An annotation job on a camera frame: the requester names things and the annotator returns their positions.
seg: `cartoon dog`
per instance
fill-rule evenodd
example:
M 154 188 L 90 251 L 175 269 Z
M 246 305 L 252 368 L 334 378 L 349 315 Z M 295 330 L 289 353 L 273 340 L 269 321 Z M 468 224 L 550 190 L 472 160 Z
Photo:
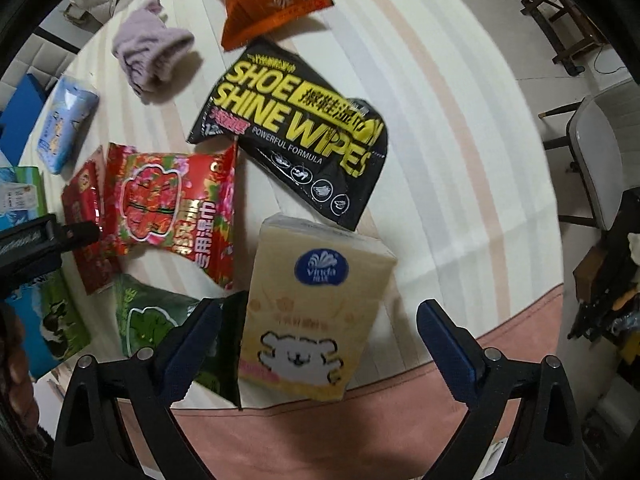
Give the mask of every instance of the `cartoon dog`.
M 51 355 L 63 359 L 69 348 L 65 330 L 69 327 L 63 319 L 66 316 L 66 301 L 59 301 L 51 305 L 50 312 L 42 319 L 40 334 L 49 348 Z
M 279 337 L 273 332 L 267 332 L 260 341 L 271 348 L 271 351 L 259 352 L 258 359 L 286 381 L 327 386 L 340 380 L 339 374 L 335 371 L 342 368 L 342 359 L 327 360 L 326 357 L 338 349 L 332 339 L 314 341 L 290 335 Z

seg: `black mechanical device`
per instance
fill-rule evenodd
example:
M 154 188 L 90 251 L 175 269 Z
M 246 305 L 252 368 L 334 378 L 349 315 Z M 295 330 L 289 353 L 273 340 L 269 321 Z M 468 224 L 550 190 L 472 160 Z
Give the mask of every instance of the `black mechanical device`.
M 49 215 L 0 235 L 0 284 L 4 291 L 29 283 L 61 264 L 60 254 L 97 240 L 90 222 L 60 226 Z M 11 323 L 4 318 L 7 341 Z M 146 480 L 120 415 L 117 399 L 130 399 L 148 448 L 166 480 L 212 480 L 180 430 L 170 406 L 184 398 L 222 320 L 218 300 L 202 300 L 187 321 L 156 350 L 98 363 L 82 356 L 66 391 L 53 446 L 41 435 L 26 437 L 6 399 L 0 444 L 13 442 L 10 471 L 24 480 Z M 516 421 L 489 480 L 582 480 L 584 457 L 571 389 L 555 356 L 541 363 L 510 360 L 482 349 L 457 327 L 435 300 L 417 312 L 422 340 L 453 397 L 468 412 L 424 480 L 471 480 L 494 439 L 508 400 L 520 399 Z M 0 446 L 0 460 L 7 460 Z

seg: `blue gripper pad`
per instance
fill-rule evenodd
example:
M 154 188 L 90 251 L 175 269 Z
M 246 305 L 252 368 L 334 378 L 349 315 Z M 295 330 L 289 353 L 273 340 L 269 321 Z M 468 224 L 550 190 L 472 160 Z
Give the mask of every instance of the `blue gripper pad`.
M 458 402 L 464 402 L 469 408 L 475 407 L 479 399 L 478 381 L 481 370 L 478 370 L 477 365 L 474 366 L 467 352 L 481 352 L 480 346 L 467 330 L 457 327 L 452 322 L 435 300 L 425 300 L 420 304 L 416 324 L 418 333 L 453 398 Z M 465 332 L 468 338 L 464 337 L 462 332 Z
M 199 312 L 200 306 L 187 318 L 184 325 L 173 330 L 187 329 L 184 339 L 167 361 L 162 374 L 158 398 L 169 407 L 172 402 L 183 400 L 191 381 L 194 380 L 207 351 L 215 342 L 222 324 L 222 302 L 209 300 L 209 304 Z M 192 316 L 198 316 L 195 323 Z

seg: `light blue packet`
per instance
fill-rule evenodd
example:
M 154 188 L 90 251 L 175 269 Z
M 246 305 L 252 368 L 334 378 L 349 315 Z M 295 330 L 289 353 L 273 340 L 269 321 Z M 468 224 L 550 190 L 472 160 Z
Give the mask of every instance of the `light blue packet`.
M 53 91 L 51 108 L 38 140 L 37 152 L 47 169 L 59 174 L 71 153 L 80 124 L 98 104 L 92 86 L 62 76 Z

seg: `striped tablecloth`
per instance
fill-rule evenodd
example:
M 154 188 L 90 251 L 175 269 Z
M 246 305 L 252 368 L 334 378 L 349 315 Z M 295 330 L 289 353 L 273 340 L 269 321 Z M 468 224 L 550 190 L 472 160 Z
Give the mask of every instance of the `striped tablecloth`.
M 220 47 L 222 0 L 160 0 L 167 25 L 192 31 L 195 46 L 171 84 L 144 104 L 111 54 L 120 24 L 143 1 L 117 13 L 66 71 L 100 94 L 75 163 L 62 176 L 44 170 L 35 151 L 44 112 L 20 162 L 43 167 L 47 205 L 60 218 L 63 186 L 97 145 L 193 151 L 185 138 L 213 84 L 241 52 Z M 273 39 L 343 95 L 371 102 L 388 126 L 388 157 L 358 232 L 381 238 L 399 263 L 350 384 L 355 388 L 430 361 L 415 327 L 424 299 L 437 298 L 454 322 L 482 336 L 559 285 L 562 259 L 556 200 L 530 111 L 497 47 L 464 4 L 334 1 L 335 7 L 284 27 Z M 235 282 L 248 287 L 266 217 L 282 211 L 321 218 L 245 156 L 236 175 Z M 195 298 L 224 294 L 194 264 L 167 251 L 135 251 L 122 263 L 153 286 Z M 64 270 L 93 336 L 88 350 L 99 360 L 121 357 L 113 291 L 88 298 L 68 255 Z M 241 393 L 247 407 L 289 400 L 244 382 Z M 197 385 L 180 405 L 228 406 Z

